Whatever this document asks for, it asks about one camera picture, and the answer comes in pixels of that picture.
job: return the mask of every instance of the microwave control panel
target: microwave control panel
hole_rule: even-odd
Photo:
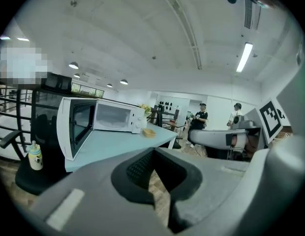
[[[144,118],[145,109],[142,108],[134,108],[134,117],[133,117],[133,125],[132,125],[132,133],[139,134],[142,129],[142,120]]]

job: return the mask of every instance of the table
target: table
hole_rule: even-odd
[[[178,124],[175,124],[174,122],[168,121],[168,120],[165,120],[162,123],[171,126],[171,131],[174,131],[174,132],[177,132],[178,128],[185,127],[185,124],[178,125]]]
[[[154,138],[147,138],[143,133],[112,132],[94,130],[80,148],[74,161],[65,159],[65,169],[73,172],[89,163],[132,152],[139,149],[155,148],[170,141],[172,148],[177,133],[147,123],[147,128],[156,132]]]

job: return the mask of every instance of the person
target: person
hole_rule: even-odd
[[[208,113],[206,112],[206,104],[201,103],[201,111],[197,112],[196,115],[192,116],[192,122],[190,129],[188,130],[187,133],[187,142],[186,144],[190,144],[190,147],[193,148],[195,143],[192,143],[190,140],[190,132],[193,129],[198,129],[202,130],[206,124],[207,118],[208,118]]]
[[[237,102],[235,105],[234,105],[234,108],[235,110],[231,113],[230,117],[229,117],[229,121],[227,123],[227,126],[230,127],[232,126],[233,124],[233,120],[236,116],[243,116],[242,112],[241,112],[241,108],[242,108],[242,105],[241,103]]]

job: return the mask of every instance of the flower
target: flower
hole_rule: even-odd
[[[146,104],[140,104],[139,107],[142,109],[145,109],[145,114],[148,114],[151,112],[151,107]]]

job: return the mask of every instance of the fluorescent light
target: fluorescent light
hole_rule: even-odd
[[[68,65],[69,67],[73,68],[73,69],[78,69],[78,64],[76,62],[72,62],[71,64]]]
[[[29,41],[29,39],[27,38],[22,38],[22,37],[17,37],[18,40],[21,40],[21,41]]]
[[[1,39],[1,40],[9,40],[10,37],[7,37],[7,36],[2,35],[2,36],[0,36],[0,39]]]
[[[123,84],[123,85],[128,85],[127,80],[121,80],[120,83]]]
[[[240,60],[240,63],[238,65],[238,68],[237,68],[237,72],[238,73],[241,73],[246,62],[247,62],[247,59],[249,58],[250,56],[250,53],[252,51],[252,48],[253,48],[253,45],[250,44],[250,43],[245,43],[245,47],[244,47],[244,51],[243,51],[243,54],[242,54],[242,57],[241,57],[241,60]]]

